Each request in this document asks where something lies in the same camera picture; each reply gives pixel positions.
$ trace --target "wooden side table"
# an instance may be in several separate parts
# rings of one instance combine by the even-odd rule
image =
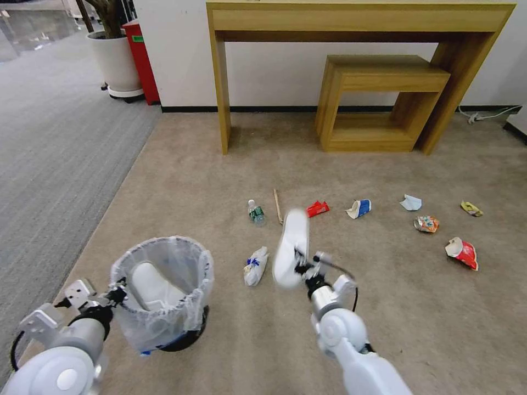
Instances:
[[[416,55],[329,55],[316,130],[325,151],[411,151],[450,74]],[[390,114],[337,114],[343,92],[400,92]]]
[[[225,43],[430,42],[451,77],[418,139],[430,154],[511,15],[502,0],[206,0],[221,150],[231,113]]]

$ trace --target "bottle label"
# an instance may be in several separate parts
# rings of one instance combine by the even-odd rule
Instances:
[[[251,221],[253,222],[254,222],[254,219],[259,215],[264,215],[264,211],[262,210],[260,206],[255,207],[254,210],[252,210],[251,213],[249,214],[249,216],[251,217]]]

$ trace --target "white planter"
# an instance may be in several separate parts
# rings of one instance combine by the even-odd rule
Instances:
[[[106,39],[104,31],[90,33],[88,39],[110,95],[126,98],[143,94],[128,39]]]

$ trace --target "tree trunk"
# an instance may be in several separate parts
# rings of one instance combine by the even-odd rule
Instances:
[[[91,4],[104,27],[106,38],[120,38],[121,24],[117,17],[117,0],[86,0]]]

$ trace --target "white plastic bag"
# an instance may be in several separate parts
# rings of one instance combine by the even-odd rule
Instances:
[[[247,286],[255,286],[260,282],[267,264],[267,247],[262,247],[253,252],[247,260],[247,265],[243,268],[243,279]]]
[[[145,261],[155,265],[186,297],[176,306],[148,311],[127,289],[128,299],[116,308],[115,316],[128,343],[140,352],[166,346],[187,331],[199,330],[214,282],[210,252],[197,241],[181,236],[150,239],[131,248],[112,265],[111,281],[127,277]]]

